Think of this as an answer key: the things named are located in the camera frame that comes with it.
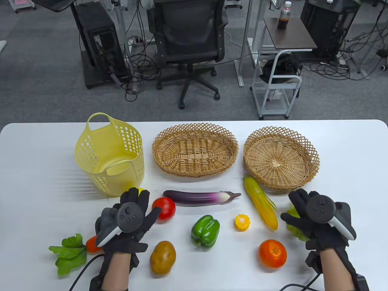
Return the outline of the person's right hand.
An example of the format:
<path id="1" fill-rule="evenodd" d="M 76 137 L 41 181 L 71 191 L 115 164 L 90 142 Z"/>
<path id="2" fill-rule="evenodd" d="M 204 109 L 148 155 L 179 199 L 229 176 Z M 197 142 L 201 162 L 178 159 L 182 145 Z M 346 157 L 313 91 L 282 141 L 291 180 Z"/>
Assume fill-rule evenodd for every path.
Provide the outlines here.
<path id="1" fill-rule="evenodd" d="M 307 250 L 344 249 L 348 247 L 349 236 L 351 240 L 356 238 L 347 203 L 334 202 L 328 196 L 304 189 L 292 191 L 288 197 L 299 218 L 287 212 L 283 212 L 280 218 L 308 238 L 305 243 Z"/>

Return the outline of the person's left hand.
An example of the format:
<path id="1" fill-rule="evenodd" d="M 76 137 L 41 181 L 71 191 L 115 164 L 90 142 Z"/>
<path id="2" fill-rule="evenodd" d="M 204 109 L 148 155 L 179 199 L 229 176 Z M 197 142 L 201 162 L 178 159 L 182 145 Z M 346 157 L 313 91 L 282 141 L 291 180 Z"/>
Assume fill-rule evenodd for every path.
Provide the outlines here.
<path id="1" fill-rule="evenodd" d="M 145 215 L 149 205 L 149 196 L 150 193 L 148 190 L 140 192 L 137 188 L 130 188 L 126 192 L 122 193 L 119 203 L 116 203 L 113 207 L 103 209 L 101 216 L 95 223 L 95 231 L 97 235 L 96 244 L 99 244 L 102 240 L 100 238 L 101 233 L 111 232 L 117 227 L 115 220 L 118 217 L 118 210 L 123 204 L 136 204 L 142 210 L 143 217 L 142 224 L 136 230 L 127 233 L 122 232 L 119 235 L 115 235 L 106 244 L 101 246 L 106 255 L 114 253 L 134 254 L 147 251 L 148 244 L 143 243 L 140 240 L 155 224 L 161 214 L 161 208 L 155 207 L 148 215 Z"/>

